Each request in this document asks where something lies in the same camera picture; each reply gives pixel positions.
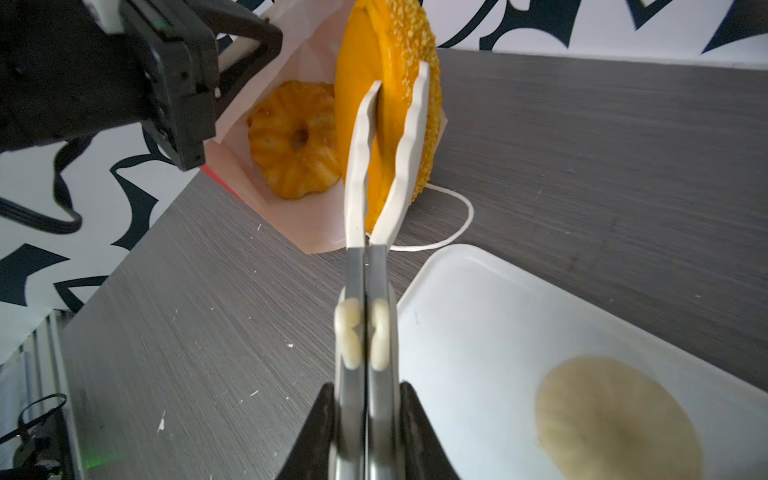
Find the paper bag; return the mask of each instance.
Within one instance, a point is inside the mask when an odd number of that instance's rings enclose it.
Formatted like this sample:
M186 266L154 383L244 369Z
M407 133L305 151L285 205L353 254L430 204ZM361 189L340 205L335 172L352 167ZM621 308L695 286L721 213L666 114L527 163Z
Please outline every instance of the paper bag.
M280 55L254 76L216 123L205 144L204 170L253 208L304 253L345 246L344 185L285 200L266 185L250 158L246 119L253 106L288 80L334 83L336 57L354 0L280 0L262 15L283 30ZM225 52L238 48L238 38ZM443 115L441 131L445 128Z

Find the gray wooden table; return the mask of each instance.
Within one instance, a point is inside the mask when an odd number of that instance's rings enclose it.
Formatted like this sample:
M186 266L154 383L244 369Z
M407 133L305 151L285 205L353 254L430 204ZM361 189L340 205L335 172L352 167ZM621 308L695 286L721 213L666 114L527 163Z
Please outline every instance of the gray wooden table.
M768 389L768 74L440 59L460 241ZM427 190L399 241L464 218ZM428 256L392 254L398 294ZM64 329L90 476L271 479L332 378L343 258L197 175Z

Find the white tray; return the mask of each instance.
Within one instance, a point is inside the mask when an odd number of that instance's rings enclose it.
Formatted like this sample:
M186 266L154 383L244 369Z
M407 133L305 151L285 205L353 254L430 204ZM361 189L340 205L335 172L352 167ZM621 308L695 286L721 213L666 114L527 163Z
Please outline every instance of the white tray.
M534 400L550 369L582 355L632 365L677 399L705 479L768 479L768 394L484 250L433 254L398 311L402 379L462 480L563 480Z

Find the food item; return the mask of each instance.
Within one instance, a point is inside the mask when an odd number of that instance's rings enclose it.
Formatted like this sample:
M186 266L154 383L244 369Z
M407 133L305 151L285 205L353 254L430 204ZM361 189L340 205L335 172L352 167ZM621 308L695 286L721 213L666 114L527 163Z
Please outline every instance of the food item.
M568 480L698 480L702 453L661 385L614 359L581 357L539 386L541 445Z
M440 131L442 91L435 36L424 9L416 0L357 0L336 61L336 137L342 172L346 174L357 108L371 84L381 80L377 136L368 169L366 229L369 232L379 218L395 177L395 152L411 105L420 61L430 66L429 108L413 199L424 190L432 172L432 157Z
M287 81L248 115L253 162L282 198L324 192L341 176L333 85Z

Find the donut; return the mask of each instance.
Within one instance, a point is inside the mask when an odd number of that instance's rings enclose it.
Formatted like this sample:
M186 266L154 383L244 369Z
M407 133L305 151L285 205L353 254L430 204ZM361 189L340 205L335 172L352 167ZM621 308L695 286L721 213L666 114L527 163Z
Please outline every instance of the donut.
M424 151L412 200L429 180L440 131L442 91L435 36L424 8L416 0L357 0L336 60L336 139L342 172L346 176L357 108L371 84L381 80L377 135L368 169L366 229L369 232L384 208L395 177L395 153L411 105L420 61L430 66L429 106Z
M248 115L251 159L279 197L321 193L339 181L333 103L331 84L287 81Z

